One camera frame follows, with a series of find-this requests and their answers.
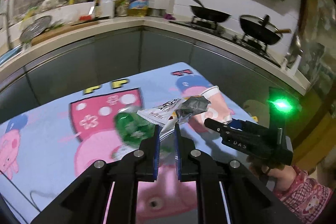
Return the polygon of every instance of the wooden cutting board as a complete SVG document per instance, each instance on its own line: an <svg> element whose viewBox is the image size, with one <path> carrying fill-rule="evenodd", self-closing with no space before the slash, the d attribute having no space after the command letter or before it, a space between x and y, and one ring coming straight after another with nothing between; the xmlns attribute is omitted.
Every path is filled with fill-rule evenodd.
<svg viewBox="0 0 336 224"><path fill-rule="evenodd" d="M71 32L71 31L74 31L74 30L78 30L78 29L81 29L81 28L97 25L98 23L99 23L99 21L81 23L81 24L78 24L78 25L73 25L74 23L70 23L70 24L64 25L62 27L59 27L57 29L50 30L48 32L42 33L42 34L38 35L37 37L34 37L31 40L31 45L35 46L35 45L37 45L37 44L39 44L43 41L46 41L46 40L48 40L50 38L53 38L53 37L56 37L58 35L61 35L61 34L67 33L67 32Z"/></svg>

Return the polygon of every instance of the peppa pig tablecloth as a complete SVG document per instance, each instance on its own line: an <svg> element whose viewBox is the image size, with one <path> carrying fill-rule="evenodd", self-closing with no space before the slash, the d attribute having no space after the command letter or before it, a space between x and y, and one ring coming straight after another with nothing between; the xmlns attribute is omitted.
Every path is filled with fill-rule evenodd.
<svg viewBox="0 0 336 224"><path fill-rule="evenodd" d="M6 175L0 173L1 194L21 223L30 223L39 212L14 185L42 210L94 161L116 161L136 149L124 144L115 130L113 117L119 109L128 104L151 108L210 87L195 69L176 63L88 87L14 117L0 125L0 170ZM253 122L224 94L214 98L208 117L229 113ZM197 119L182 125L181 133L215 160L246 160L245 154L223 145L220 136L205 130ZM173 147L171 135L161 143L157 181L139 183L138 224L197 223L196 185L177 180Z"/></svg>

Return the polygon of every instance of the silver screw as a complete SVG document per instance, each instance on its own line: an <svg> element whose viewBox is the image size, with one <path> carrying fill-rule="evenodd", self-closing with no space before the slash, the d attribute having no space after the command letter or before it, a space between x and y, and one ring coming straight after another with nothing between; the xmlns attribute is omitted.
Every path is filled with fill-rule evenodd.
<svg viewBox="0 0 336 224"><path fill-rule="evenodd" d="M144 152L142 150L135 150L133 155L136 156L137 158L142 157Z"/></svg>
<svg viewBox="0 0 336 224"><path fill-rule="evenodd" d="M232 161L230 161L230 166L232 168L238 168L240 166L240 162L237 161L237 160L232 160Z"/></svg>
<svg viewBox="0 0 336 224"><path fill-rule="evenodd" d="M191 154L191 156L198 157L198 156L201 155L201 152L200 152L200 150L195 149L195 150L191 151L190 154Z"/></svg>
<svg viewBox="0 0 336 224"><path fill-rule="evenodd" d="M97 160L94 162L93 166L96 168L102 168L104 166L104 162L102 160Z"/></svg>

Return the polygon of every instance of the gas stove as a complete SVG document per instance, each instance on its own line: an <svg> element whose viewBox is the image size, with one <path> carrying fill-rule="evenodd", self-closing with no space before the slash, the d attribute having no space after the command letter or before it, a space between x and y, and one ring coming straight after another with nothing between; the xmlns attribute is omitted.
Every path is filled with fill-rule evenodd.
<svg viewBox="0 0 336 224"><path fill-rule="evenodd" d="M254 39L248 38L246 36L243 36L242 39L239 39L236 35L227 33L222 26L218 25L217 22L199 20L195 16L192 18L191 21L171 20L169 22L225 39L233 44L249 50L250 52L253 52L254 54L264 58L268 62L271 62L272 64L281 67L280 64L273 57L267 54L265 46L261 45Z"/></svg>

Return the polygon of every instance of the white plastic bottle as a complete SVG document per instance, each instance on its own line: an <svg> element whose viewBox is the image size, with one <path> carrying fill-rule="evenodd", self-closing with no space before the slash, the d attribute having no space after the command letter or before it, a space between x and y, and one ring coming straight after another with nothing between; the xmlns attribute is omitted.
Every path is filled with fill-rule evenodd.
<svg viewBox="0 0 336 224"><path fill-rule="evenodd" d="M101 17L114 17L114 0L100 0Z"/></svg>

